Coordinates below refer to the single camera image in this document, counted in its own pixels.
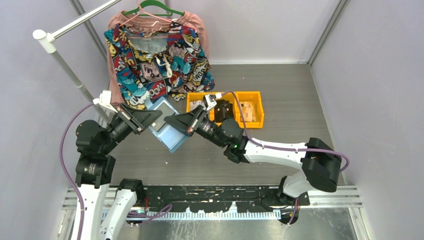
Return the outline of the blue leather card holder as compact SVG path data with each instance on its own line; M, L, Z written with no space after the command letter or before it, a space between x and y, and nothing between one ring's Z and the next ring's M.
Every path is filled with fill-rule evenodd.
M165 97L161 97L157 101L162 102L164 100L168 101ZM148 99L145 105L148 110L151 110L150 108L154 103L150 99ZM179 112L177 111L177 109L174 106L172 107L175 109L176 115L178 115ZM151 126L149 126L148 129L171 153L174 153L189 138L188 136L179 132L167 123L159 132L153 131L151 129Z

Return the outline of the orange cards stack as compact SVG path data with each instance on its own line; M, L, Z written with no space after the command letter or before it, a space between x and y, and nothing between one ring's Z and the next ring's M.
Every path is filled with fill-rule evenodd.
M256 111L255 106L252 101L242 101L241 105L241 115L244 118L245 122L255 122L256 121Z

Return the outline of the green clothes hanger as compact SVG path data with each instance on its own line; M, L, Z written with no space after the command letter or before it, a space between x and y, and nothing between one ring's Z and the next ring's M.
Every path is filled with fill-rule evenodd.
M123 15L128 16L131 14L139 14L141 12L141 9L147 8L147 7L156 7L159 9L162 9L164 13L155 13L155 16L159 17L172 17L173 15L179 15L184 16L185 13L183 11L178 11L175 9L170 8L165 3L159 1L159 0L144 0L138 4L138 7L132 10L124 11Z

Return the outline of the pink clothes hanger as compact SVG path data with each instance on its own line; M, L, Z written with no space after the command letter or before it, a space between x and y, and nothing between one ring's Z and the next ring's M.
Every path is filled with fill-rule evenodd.
M146 12L143 8L149 7L149 6L156 6L160 7L164 10L170 11L168 7L158 1L158 0L144 0L143 2L139 3L139 1L136 1L138 4L138 7L136 9L123 12L123 16L129 16L132 15L130 18L122 22L119 26L136 26L136 27L146 27L148 26L148 23L150 23L150 27L155 27L157 24L164 24L165 22L172 23L173 20L169 18L163 18L159 15L154 15L149 12Z

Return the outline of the black VIP credit card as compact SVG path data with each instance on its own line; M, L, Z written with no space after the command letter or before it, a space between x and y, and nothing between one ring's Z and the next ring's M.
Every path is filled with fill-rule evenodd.
M177 113L167 100L155 102L151 106L150 110L159 110L162 112L162 114L151 125L151 129L155 132L161 131L161 129L166 125L165 117L173 116Z

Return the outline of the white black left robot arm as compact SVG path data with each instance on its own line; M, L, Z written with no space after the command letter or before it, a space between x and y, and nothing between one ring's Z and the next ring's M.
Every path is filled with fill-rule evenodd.
M111 122L103 127L86 120L76 128L76 146L80 154L75 167L77 228L72 239L114 240L133 206L141 206L146 192L140 179L124 178L105 218L102 213L109 192L116 159L112 150L130 134L141 134L162 116L161 110L137 110L125 104L115 108Z

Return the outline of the white metal clothes rack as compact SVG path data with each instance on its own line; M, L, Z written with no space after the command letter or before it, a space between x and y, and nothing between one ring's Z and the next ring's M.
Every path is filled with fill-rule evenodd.
M106 59L107 53L106 48L101 43L100 37L90 22L90 20L105 10L111 8L112 6L119 3L120 0L108 0L99 6L95 7L92 10L85 11L81 1L79 0L71 0L70 4L73 7L74 11L78 15L78 17L72 20L70 23L65 26L59 28L54 32L46 32L42 29L36 29L32 33L32 37L42 46L42 48L52 56L52 58L58 63L60 68L65 72L65 74L69 77L69 79L73 82L75 87L81 92L81 94L85 97L85 99L92 104L95 99L92 94L87 90L85 84L79 79L79 77L75 74L75 72L71 69L69 64L64 60L61 54L58 52L57 48L54 45L54 42L58 40L60 37L63 37L65 34L70 33L75 28L83 25L93 40L95 46L99 50L101 56Z

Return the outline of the colourful comic print shorts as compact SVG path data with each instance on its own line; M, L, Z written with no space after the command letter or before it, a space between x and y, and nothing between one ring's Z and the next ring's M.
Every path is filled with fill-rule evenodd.
M116 25L104 37L112 47L123 103L133 109L145 109L147 100L171 96L179 101L215 87L210 62L191 27L173 21L167 31L147 33Z

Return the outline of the white magnetic stripe card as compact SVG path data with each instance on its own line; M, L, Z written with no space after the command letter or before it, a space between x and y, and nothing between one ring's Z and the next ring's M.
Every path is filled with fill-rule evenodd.
M202 110L206 110L206 105L202 100L195 100L195 101L191 101L189 103L189 111L193 111L194 109L196 109L198 106L201 106Z

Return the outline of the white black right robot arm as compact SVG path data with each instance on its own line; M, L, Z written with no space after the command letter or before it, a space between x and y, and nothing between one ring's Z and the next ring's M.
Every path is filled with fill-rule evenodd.
M200 106L164 120L188 137L198 134L224 148L224 156L236 164L270 163L297 169L294 175L282 178L277 198L283 205L291 205L312 189L327 193L337 190L342 158L319 138L291 144L259 140L249 137L233 118L226 118L221 124L210 120Z

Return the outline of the black cards stack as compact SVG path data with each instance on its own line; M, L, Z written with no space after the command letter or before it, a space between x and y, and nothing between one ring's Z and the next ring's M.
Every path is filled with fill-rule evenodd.
M231 102L225 99L219 99L216 101L214 107L214 121L216 123L222 123L226 119L234 118L234 106Z

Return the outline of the yellow three-compartment bin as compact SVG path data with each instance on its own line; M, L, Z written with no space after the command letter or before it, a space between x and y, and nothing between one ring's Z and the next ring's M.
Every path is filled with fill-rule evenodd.
M186 100L186 112L193 110L197 107L199 101L203 100L206 94L216 94L217 92L190 92L187 95ZM225 100L230 104L227 109L231 110L230 117L233 116L240 127L244 127L242 117L246 123L248 129L262 129L264 126L265 113L262 103L262 96L260 91L236 91L236 99L241 104L241 110L239 109L236 99L232 93L227 93L218 99ZM221 125L223 118L222 110L216 110L218 107L210 110L208 116L211 121L215 121L218 125Z

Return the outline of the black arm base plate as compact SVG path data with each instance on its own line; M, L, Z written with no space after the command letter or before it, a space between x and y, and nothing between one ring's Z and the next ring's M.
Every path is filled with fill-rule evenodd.
M279 192L274 185L148 185L145 199L134 206L158 211L172 204L172 213L226 213L235 204L237 213L264 213L295 204L279 198Z

